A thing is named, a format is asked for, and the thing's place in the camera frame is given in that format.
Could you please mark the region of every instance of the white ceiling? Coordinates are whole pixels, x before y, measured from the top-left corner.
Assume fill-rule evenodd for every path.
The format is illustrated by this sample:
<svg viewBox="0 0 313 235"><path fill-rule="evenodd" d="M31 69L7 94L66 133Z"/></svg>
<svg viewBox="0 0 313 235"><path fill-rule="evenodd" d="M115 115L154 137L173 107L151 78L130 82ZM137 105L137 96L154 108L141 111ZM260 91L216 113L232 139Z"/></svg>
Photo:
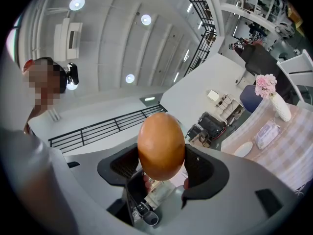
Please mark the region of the white ceiling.
<svg viewBox="0 0 313 235"><path fill-rule="evenodd" d="M48 7L68 7L70 1L50 0ZM79 58L60 64L77 64L80 83L76 90L67 90L65 98L114 93L133 86L170 87L177 72L178 80L183 77L197 38L204 32L198 30L200 20L194 10L187 13L188 0L159 0L162 6L151 6L158 0L150 0L151 4L141 0L85 1L81 10L70 13L71 22L83 23ZM149 26L141 23L144 14L152 17ZM65 17L66 13L45 15L41 56L53 57L55 25ZM190 59L184 63L188 49ZM128 74L135 75L134 83L126 83Z"/></svg>

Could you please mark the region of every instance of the white vase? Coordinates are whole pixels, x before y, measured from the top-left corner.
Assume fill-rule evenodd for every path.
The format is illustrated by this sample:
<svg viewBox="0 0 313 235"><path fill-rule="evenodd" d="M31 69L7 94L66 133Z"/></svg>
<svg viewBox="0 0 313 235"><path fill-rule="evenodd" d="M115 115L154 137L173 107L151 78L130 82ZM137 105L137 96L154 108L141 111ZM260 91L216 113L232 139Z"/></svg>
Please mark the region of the white vase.
<svg viewBox="0 0 313 235"><path fill-rule="evenodd" d="M274 105L280 118L283 121L288 122L291 119L291 112L289 110L288 105L286 104L284 99L280 96L280 94L276 93L275 96L271 96L269 99Z"/></svg>

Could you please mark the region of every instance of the ceiling vent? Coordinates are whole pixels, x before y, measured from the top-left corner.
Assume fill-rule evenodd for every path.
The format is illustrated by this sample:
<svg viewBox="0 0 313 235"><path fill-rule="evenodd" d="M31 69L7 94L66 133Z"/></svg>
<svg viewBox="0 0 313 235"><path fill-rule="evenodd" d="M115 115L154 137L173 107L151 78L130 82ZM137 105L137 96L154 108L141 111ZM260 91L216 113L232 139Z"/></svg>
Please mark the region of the ceiling vent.
<svg viewBox="0 0 313 235"><path fill-rule="evenodd" d="M53 59L66 61L79 58L79 44L83 23L70 23L64 18L62 24L57 24L54 30Z"/></svg>

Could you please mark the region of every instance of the railing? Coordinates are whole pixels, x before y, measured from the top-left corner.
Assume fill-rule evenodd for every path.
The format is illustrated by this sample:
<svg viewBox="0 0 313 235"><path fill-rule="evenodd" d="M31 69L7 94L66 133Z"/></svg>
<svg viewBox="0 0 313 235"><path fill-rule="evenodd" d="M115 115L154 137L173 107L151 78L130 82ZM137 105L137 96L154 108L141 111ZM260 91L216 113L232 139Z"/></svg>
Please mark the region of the railing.
<svg viewBox="0 0 313 235"><path fill-rule="evenodd" d="M140 124L148 116L157 112L167 112L167 110L159 104L140 111L114 117L51 138L49 139L50 146L60 149L62 153L66 153Z"/></svg>
<svg viewBox="0 0 313 235"><path fill-rule="evenodd" d="M212 19L210 8L206 0L189 0L197 15L199 16L202 27L205 29L205 33L202 35L202 39L198 45L198 48L190 61L190 65L186 70L184 76L193 71L198 65L204 62L210 53L210 49L216 39L215 25Z"/></svg>

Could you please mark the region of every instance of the blue chair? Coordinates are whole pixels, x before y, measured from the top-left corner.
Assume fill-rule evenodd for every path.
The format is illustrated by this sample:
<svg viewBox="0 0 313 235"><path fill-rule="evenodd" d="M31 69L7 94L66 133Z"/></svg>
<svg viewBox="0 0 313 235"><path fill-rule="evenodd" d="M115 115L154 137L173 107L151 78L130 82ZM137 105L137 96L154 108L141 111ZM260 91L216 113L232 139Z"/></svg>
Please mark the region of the blue chair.
<svg viewBox="0 0 313 235"><path fill-rule="evenodd" d="M250 113L253 113L263 100L261 96L255 94L255 85L247 85L239 98L244 108Z"/></svg>

